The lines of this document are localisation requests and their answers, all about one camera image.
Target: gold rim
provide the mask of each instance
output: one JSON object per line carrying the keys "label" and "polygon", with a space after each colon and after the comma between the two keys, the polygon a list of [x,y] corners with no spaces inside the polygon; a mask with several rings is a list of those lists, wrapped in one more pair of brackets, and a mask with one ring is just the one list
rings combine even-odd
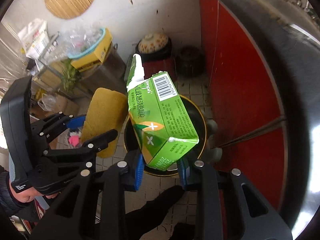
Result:
{"label": "gold rim", "polygon": [[[203,147],[202,147],[202,150],[201,150],[201,152],[200,152],[200,154],[199,154],[199,156],[198,156],[198,159],[199,159],[200,156],[201,156],[202,153],[203,153],[205,144],[206,144],[206,142],[207,142],[207,124],[206,124],[205,118],[204,118],[201,110],[198,108],[198,106],[197,106],[194,102],[192,102],[189,98],[186,98],[185,96],[180,95],[180,94],[179,94],[179,96],[180,96],[181,98],[186,99],[187,101],[189,101],[191,104],[194,105],[194,107],[198,110],[199,114],[201,115],[202,121],[203,121],[203,123],[204,123],[205,142],[204,142]],[[127,118],[126,118],[126,120],[125,120],[125,127],[127,126],[128,120],[129,120],[129,115],[127,116]],[[124,149],[126,150],[126,152],[128,152],[127,147],[125,146],[124,138],[123,138],[123,144],[124,144]],[[143,171],[144,171],[146,174],[149,174],[149,175],[152,175],[152,176],[156,176],[156,177],[173,177],[173,176],[176,176],[176,175],[179,174],[179,173],[177,172],[177,173],[170,174],[170,175],[158,175],[158,174],[154,174],[154,173],[148,172],[148,171],[146,171],[146,170],[143,170]]]}

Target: silver screw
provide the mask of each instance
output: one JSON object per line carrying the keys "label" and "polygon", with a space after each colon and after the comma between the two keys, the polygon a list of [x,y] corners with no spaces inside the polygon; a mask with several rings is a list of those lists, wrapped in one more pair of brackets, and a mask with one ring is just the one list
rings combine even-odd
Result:
{"label": "silver screw", "polygon": [[235,176],[239,176],[241,174],[241,171],[239,169],[232,169],[231,173]]}
{"label": "silver screw", "polygon": [[118,165],[119,168],[124,168],[125,166],[127,166],[127,162],[125,162],[125,161],[119,161],[119,162],[117,163],[117,165]]}
{"label": "silver screw", "polygon": [[86,177],[86,176],[88,176],[90,174],[90,171],[89,170],[82,170],[80,172],[80,174],[81,174],[81,176]]}
{"label": "silver screw", "polygon": [[204,162],[201,161],[201,160],[197,160],[197,161],[195,161],[195,166],[197,166],[197,167],[203,167],[203,166],[204,166]]}

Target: pink object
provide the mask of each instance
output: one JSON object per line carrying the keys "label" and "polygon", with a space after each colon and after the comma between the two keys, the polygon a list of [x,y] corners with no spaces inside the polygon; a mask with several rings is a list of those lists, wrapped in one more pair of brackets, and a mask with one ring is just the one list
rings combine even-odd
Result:
{"label": "pink object", "polygon": [[76,147],[79,144],[80,139],[78,135],[74,135],[74,136],[70,136],[68,141],[69,141],[69,144],[71,144],[73,147]]}

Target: white flower logo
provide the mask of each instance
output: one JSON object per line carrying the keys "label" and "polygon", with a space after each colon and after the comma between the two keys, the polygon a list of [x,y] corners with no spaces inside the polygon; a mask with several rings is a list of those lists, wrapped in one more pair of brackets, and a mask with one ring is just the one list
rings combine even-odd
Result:
{"label": "white flower logo", "polygon": [[152,146],[154,146],[154,144],[152,142],[153,136],[151,136],[150,138],[147,136],[147,139],[148,139],[148,143],[147,144],[151,144]]}
{"label": "white flower logo", "polygon": [[157,125],[154,125],[153,123],[151,123],[151,125],[150,125],[149,127],[151,127],[151,129],[154,130],[154,129],[157,128],[158,126],[157,126]]}

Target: human hand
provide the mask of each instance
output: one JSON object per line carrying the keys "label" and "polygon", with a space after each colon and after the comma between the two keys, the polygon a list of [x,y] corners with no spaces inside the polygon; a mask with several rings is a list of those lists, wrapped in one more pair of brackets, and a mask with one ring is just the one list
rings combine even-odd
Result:
{"label": "human hand", "polygon": [[[13,197],[22,203],[31,202],[35,199],[36,196],[43,196],[43,194],[38,192],[34,187],[28,188],[20,193],[16,193],[14,191],[14,189],[12,188],[10,182],[9,182],[9,185],[10,185],[10,191],[11,191]],[[58,193],[55,193],[55,194],[46,196],[46,198],[55,198],[57,195],[58,195]]]}

